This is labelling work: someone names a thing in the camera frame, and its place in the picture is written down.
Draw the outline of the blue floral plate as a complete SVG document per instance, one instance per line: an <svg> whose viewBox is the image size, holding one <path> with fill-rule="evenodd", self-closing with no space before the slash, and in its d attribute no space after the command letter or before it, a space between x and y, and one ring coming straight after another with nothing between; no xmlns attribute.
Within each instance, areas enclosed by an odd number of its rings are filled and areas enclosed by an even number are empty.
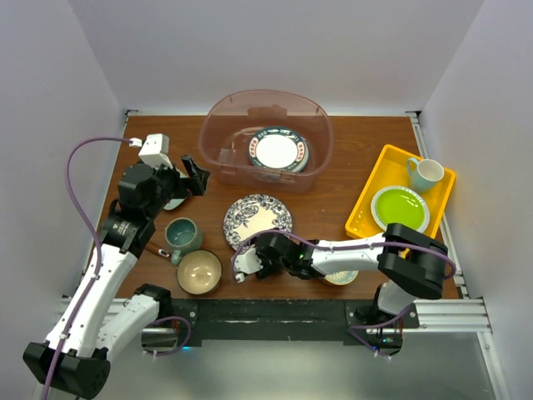
<svg viewBox="0 0 533 400"><path fill-rule="evenodd" d="M224 237L233 250L251 235L274 228L292 232L293 219L285 203L266 194L251 194L236 200L222 222Z"/></svg>

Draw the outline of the green rim lettered plate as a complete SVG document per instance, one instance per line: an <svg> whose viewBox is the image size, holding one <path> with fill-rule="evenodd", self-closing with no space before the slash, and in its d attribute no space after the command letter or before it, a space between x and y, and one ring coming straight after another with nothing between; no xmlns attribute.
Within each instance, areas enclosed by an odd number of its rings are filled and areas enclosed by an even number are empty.
<svg viewBox="0 0 533 400"><path fill-rule="evenodd" d="M247 152L256 167L292 173L302 171L310 156L304 137L287 127L258 130L249 140Z"/></svg>

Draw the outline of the mint green rectangular dish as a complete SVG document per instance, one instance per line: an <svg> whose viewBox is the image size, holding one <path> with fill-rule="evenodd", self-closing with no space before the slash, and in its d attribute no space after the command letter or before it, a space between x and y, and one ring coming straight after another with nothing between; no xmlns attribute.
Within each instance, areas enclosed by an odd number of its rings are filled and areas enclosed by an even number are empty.
<svg viewBox="0 0 533 400"><path fill-rule="evenodd" d="M165 211L174 210L174 209L178 208L183 202L184 202L183 198L172 199L163 207L163 209Z"/></svg>

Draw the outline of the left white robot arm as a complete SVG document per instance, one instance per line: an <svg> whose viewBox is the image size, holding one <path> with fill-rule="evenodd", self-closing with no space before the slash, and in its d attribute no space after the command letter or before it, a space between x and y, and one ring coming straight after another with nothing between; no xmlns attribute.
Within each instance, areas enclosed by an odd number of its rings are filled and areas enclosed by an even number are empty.
<svg viewBox="0 0 533 400"><path fill-rule="evenodd" d="M164 155L142 156L126 169L118 196L100 232L94 234L91 261L72 300L43 342L30 342L22 355L33 376L50 389L93 399L103 389L112 359L147 325L163 327L172 319L168 290L144 284L126 309L105 322L123 280L155 232L155 219L174 199L201 196L210 173L189 156L181 175Z"/></svg>

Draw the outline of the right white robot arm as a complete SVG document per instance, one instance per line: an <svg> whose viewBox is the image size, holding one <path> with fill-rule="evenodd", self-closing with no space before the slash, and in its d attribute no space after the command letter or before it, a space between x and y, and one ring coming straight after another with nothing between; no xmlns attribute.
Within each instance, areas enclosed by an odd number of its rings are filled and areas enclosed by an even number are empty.
<svg viewBox="0 0 533 400"><path fill-rule="evenodd" d="M279 230L260 232L237 256L235 276L262 279L284 271L302 280L335 273L378 271L388 278L372 305L356 311L363 324L390 327L417 299L439 300L453 264L445 245L400 223L384 233L357 240L306 241Z"/></svg>

